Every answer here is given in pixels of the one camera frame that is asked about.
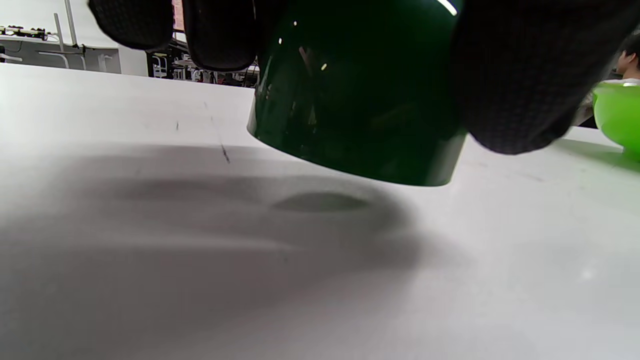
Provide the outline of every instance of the black textured gripper pad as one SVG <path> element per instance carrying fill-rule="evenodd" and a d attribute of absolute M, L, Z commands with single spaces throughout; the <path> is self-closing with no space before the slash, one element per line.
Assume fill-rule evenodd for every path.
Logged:
<path fill-rule="evenodd" d="M 464 126 L 504 154 L 549 145 L 639 19 L 638 0 L 467 1 L 451 54 Z"/>
<path fill-rule="evenodd" d="M 89 8 L 108 37 L 132 49 L 160 49 L 173 36 L 171 0 L 89 0 Z"/>
<path fill-rule="evenodd" d="M 244 70 L 258 41 L 252 0 L 183 0 L 189 54 L 201 68 Z"/>

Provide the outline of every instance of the lime green bowl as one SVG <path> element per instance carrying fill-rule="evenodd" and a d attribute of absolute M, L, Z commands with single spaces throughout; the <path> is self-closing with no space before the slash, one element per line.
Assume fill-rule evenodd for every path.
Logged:
<path fill-rule="evenodd" d="M 596 125 L 625 155 L 640 161 L 640 85 L 600 83 L 593 90 Z"/>

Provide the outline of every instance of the person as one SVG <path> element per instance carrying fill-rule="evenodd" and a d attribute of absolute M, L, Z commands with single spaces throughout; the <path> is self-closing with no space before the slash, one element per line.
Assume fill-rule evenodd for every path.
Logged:
<path fill-rule="evenodd" d="M 640 33 L 629 36 L 621 46 L 615 72 L 622 79 L 605 80 L 603 83 L 637 83 L 640 85 Z M 593 117 L 593 93 L 589 92 L 575 113 L 573 125 L 596 128 Z"/>
<path fill-rule="evenodd" d="M 640 33 L 630 36 L 622 44 L 622 52 L 618 58 L 616 72 L 622 79 L 640 81 Z"/>

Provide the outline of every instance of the green cup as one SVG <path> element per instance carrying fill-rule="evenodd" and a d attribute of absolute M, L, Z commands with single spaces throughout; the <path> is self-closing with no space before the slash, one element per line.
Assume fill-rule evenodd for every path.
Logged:
<path fill-rule="evenodd" d="M 465 139 L 449 72 L 461 6 L 293 0 L 259 59 L 249 132 L 350 174 L 447 184 Z"/>

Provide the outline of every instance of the white wall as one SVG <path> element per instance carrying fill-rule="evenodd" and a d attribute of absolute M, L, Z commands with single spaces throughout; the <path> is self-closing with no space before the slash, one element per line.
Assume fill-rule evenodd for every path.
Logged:
<path fill-rule="evenodd" d="M 117 46 L 98 28 L 87 5 L 88 0 L 70 0 L 70 2 L 78 43 L 94 47 Z M 47 31 L 55 32 L 54 12 L 60 16 L 65 43 L 71 44 L 64 0 L 0 0 L 0 25 L 45 28 Z"/>

